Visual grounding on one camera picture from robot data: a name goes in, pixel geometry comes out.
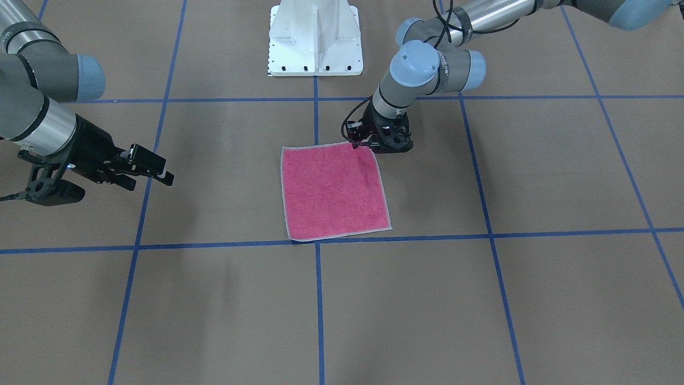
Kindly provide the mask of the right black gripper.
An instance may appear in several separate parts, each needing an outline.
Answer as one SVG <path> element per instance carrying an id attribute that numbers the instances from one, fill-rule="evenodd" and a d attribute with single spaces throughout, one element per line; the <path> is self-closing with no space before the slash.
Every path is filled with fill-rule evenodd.
<path id="1" fill-rule="evenodd" d="M 134 191 L 136 180 L 122 171 L 124 149 L 113 144 L 112 137 L 92 122 L 76 116 L 76 133 L 71 148 L 73 171 L 92 182 L 107 182 Z M 153 178 L 172 186 L 174 175 L 166 168 L 166 159 L 151 150 L 132 144 L 128 151 L 128 168 L 136 176 Z"/>

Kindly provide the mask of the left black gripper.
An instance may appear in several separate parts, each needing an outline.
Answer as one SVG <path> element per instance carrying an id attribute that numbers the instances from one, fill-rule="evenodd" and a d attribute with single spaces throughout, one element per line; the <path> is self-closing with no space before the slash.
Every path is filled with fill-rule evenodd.
<path id="1" fill-rule="evenodd" d="M 411 145 L 408 115 L 394 112 L 387 118 L 369 103 L 362 121 L 345 122 L 345 138 L 353 149 L 366 145 Z"/>

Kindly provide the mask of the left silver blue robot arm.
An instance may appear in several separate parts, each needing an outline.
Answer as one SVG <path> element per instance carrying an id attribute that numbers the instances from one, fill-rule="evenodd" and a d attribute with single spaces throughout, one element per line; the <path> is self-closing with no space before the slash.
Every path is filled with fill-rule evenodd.
<path id="1" fill-rule="evenodd" d="M 395 35 L 398 51 L 374 94 L 361 106 L 360 120 L 347 118 L 340 134 L 352 147 L 376 154 L 403 153 L 413 146 L 408 109 L 419 97 L 478 88 L 487 71 L 486 59 L 463 46 L 474 37 L 499 33 L 540 10 L 568 5 L 625 31 L 657 19 L 672 1 L 471 1 L 434 5 L 430 20 L 405 20 Z"/>

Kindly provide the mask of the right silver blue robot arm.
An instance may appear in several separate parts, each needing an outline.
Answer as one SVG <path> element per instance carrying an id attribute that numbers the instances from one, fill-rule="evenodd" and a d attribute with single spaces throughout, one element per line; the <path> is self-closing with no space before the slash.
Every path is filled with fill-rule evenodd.
<path id="1" fill-rule="evenodd" d="M 135 177 L 171 186 L 166 160 L 132 144 L 122 149 L 66 103 L 101 98 L 106 80 L 93 56 L 71 53 L 22 1 L 2 1 L 2 139 L 37 163 L 53 158 L 94 183 L 135 189 Z"/>

